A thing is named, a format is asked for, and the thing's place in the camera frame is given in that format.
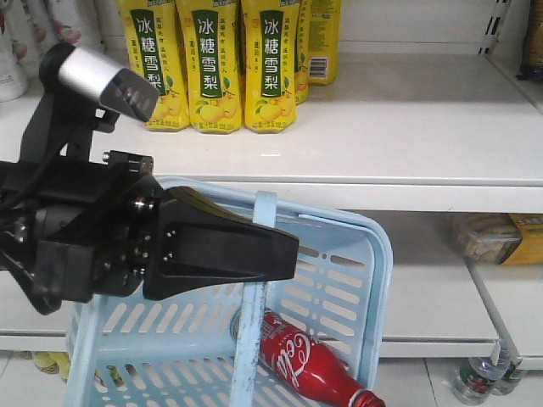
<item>bottle cap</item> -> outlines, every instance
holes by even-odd
[[[361,389],[355,396],[355,400],[351,407],[386,407],[386,404],[382,399],[377,397],[374,392]]]

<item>white bottle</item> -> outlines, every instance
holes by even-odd
[[[36,42],[43,53],[59,42],[53,21],[43,0],[23,0],[34,23]]]
[[[98,17],[91,0],[48,0],[49,13],[60,38],[76,47],[103,51]]]
[[[0,102],[16,99],[26,92],[28,80],[11,52],[11,36],[0,9]]]
[[[11,35],[13,52],[26,76],[37,78],[42,51],[36,43],[34,25],[21,0],[1,0],[6,26]]]

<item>food package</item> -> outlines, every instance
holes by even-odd
[[[294,66],[296,104],[303,103],[309,96],[308,64],[311,1],[301,0],[299,4],[298,28],[296,30],[296,65]]]
[[[238,0],[176,0],[187,50],[192,126],[227,134],[243,124],[238,52]]]
[[[242,0],[247,42],[245,125],[277,133],[296,120],[294,64],[299,0]]]
[[[115,1],[125,28],[130,65],[160,92],[147,128],[154,131],[184,129],[190,120],[176,5],[173,0]]]
[[[518,247],[522,236],[507,214],[454,214],[451,238],[473,261],[500,264]]]
[[[311,0],[309,83],[328,85],[338,73],[341,0]]]

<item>green label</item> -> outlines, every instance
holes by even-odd
[[[160,66],[160,45],[156,40],[154,13],[151,10],[131,10],[132,21],[136,27],[139,49],[142,54],[143,76],[156,87],[160,96],[166,94],[162,66]]]
[[[198,43],[200,94],[206,98],[222,98],[219,73],[219,13],[212,10],[194,10],[193,21]]]
[[[262,29],[262,96],[281,96],[281,33],[283,32],[283,11],[260,12]]]
[[[460,366],[460,378],[466,386],[479,394],[487,394],[495,383],[495,380],[482,377],[478,374],[467,360]]]

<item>basket handle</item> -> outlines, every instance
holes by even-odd
[[[257,192],[253,222],[274,227],[277,195]],[[265,282],[245,282],[239,316],[238,338],[232,374],[230,407],[250,407],[255,390],[256,365],[260,351],[260,327],[266,305]]]

